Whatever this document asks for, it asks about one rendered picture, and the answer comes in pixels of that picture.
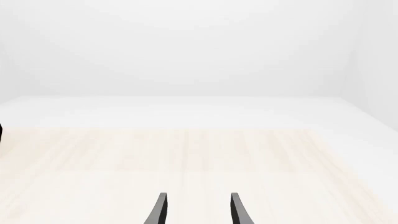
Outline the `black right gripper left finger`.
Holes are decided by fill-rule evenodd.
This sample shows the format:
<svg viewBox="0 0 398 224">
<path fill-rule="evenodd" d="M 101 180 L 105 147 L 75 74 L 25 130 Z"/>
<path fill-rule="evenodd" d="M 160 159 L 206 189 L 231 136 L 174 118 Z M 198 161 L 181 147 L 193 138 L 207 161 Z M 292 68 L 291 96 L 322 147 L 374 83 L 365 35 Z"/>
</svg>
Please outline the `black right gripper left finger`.
<svg viewBox="0 0 398 224">
<path fill-rule="evenodd" d="M 162 192 L 144 224 L 165 224 L 167 218 L 167 194 Z"/>
</svg>

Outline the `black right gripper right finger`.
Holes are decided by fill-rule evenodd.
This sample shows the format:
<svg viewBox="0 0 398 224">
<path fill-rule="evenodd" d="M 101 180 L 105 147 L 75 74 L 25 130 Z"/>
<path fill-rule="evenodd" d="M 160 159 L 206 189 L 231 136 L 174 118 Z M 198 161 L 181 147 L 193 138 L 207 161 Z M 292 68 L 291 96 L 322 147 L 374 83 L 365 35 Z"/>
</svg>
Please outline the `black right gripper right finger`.
<svg viewBox="0 0 398 224">
<path fill-rule="evenodd" d="M 254 224 L 238 193 L 231 194 L 230 210 L 233 224 Z"/>
</svg>

